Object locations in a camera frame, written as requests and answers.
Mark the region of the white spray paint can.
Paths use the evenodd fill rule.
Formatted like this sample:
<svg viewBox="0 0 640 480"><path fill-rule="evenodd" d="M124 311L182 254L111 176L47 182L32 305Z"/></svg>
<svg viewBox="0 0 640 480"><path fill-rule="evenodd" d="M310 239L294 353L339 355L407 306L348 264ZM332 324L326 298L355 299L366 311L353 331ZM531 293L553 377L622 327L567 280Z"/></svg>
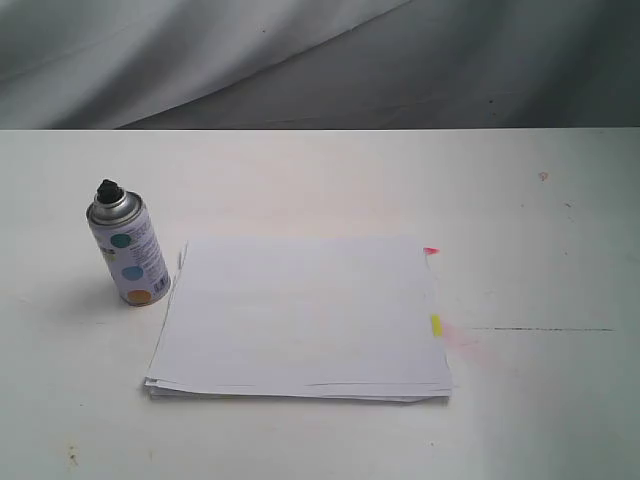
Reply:
<svg viewBox="0 0 640 480"><path fill-rule="evenodd" d="M91 233L120 297L133 306L160 300L171 287L166 262L142 197L105 179L86 210Z"/></svg>

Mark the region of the white paper stack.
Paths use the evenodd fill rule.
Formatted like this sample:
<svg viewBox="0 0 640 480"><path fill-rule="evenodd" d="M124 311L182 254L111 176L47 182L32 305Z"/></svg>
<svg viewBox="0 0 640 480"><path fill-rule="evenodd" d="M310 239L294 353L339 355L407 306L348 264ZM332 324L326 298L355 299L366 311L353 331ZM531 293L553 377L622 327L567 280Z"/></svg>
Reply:
<svg viewBox="0 0 640 480"><path fill-rule="evenodd" d="M145 378L153 395L415 402L453 381L423 243L190 241Z"/></svg>

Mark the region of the grey backdrop cloth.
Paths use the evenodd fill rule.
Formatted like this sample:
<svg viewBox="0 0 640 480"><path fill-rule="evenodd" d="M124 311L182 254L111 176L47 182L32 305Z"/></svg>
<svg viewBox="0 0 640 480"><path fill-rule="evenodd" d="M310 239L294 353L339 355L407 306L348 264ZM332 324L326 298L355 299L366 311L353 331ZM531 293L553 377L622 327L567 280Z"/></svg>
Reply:
<svg viewBox="0 0 640 480"><path fill-rule="evenodd" d="M5 129L630 127L635 1L5 1Z"/></svg>

